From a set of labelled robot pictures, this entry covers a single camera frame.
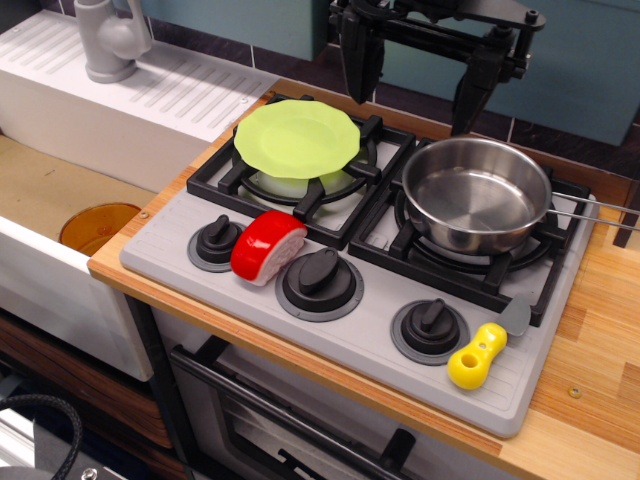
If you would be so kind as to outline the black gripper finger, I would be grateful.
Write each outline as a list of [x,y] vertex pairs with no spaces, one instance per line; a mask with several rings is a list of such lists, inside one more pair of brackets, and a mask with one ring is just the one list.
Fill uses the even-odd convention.
[[349,96],[357,103],[368,101],[382,74],[384,40],[364,17],[345,10],[341,20],[341,58]]
[[504,80],[506,57],[503,49],[478,47],[466,60],[466,71],[454,96],[452,136],[471,132],[494,90]]

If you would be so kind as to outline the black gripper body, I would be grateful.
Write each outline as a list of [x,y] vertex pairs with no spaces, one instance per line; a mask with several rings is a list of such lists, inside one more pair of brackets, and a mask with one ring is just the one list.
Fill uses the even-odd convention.
[[546,25],[542,13],[517,1],[333,1],[330,22],[338,32],[340,53],[345,10],[364,17],[384,43],[465,65],[478,47],[503,49],[504,80],[524,75],[533,37]]

